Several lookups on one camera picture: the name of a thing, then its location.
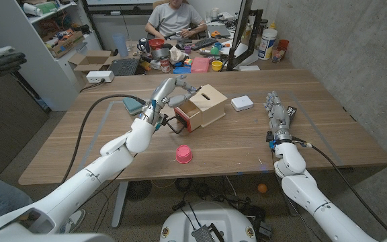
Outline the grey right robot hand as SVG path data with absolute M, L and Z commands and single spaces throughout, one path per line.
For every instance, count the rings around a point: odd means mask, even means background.
M 269 117 L 269 126 L 275 140 L 291 140 L 290 117 L 275 91 L 267 94 L 265 109 Z

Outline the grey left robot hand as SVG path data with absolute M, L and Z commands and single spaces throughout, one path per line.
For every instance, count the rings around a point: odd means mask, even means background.
M 187 100 L 193 97 L 202 86 L 195 88 L 185 81 L 186 75 L 170 77 L 165 79 L 153 92 L 150 101 L 143 108 L 141 119 L 149 124 L 155 125 L 160 117 L 160 111 L 168 105 L 170 108 L 176 108 L 184 104 Z M 181 87 L 187 91 L 183 95 L 169 95 L 176 87 Z

